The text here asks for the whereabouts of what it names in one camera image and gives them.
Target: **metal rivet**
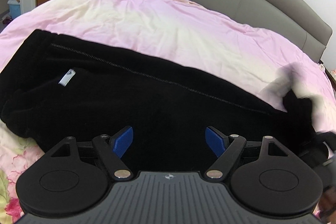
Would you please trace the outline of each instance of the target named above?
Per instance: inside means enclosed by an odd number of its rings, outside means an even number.
[[[131,175],[131,172],[129,170],[117,170],[114,175],[119,179],[125,179]]]
[[[207,176],[210,177],[211,179],[219,179],[223,176],[223,173],[220,172],[219,170],[209,170],[207,172]]]

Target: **triangular cutout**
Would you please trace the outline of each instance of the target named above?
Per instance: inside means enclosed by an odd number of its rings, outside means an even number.
[[[70,145],[65,143],[51,157],[68,157],[70,156]]]
[[[279,157],[287,157],[288,156],[274,142],[269,142],[268,143],[268,154],[270,156],[279,156]]]

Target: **clothing tag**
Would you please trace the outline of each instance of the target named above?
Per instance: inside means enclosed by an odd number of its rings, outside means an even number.
[[[58,83],[61,84],[62,86],[66,86],[67,83],[70,81],[70,79],[75,75],[75,73],[76,72],[74,70],[70,69]]]

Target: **gray ribbed platform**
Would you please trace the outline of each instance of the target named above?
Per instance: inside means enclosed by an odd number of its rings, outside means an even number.
[[[142,172],[131,182],[116,183],[93,209],[63,219],[26,215],[19,224],[319,224],[313,215],[275,220],[241,208],[224,185],[198,173]]]

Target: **floor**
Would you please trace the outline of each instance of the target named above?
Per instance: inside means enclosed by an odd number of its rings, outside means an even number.
[[[0,32],[2,32],[2,30],[5,28],[5,25],[3,25],[1,22],[0,22]]]

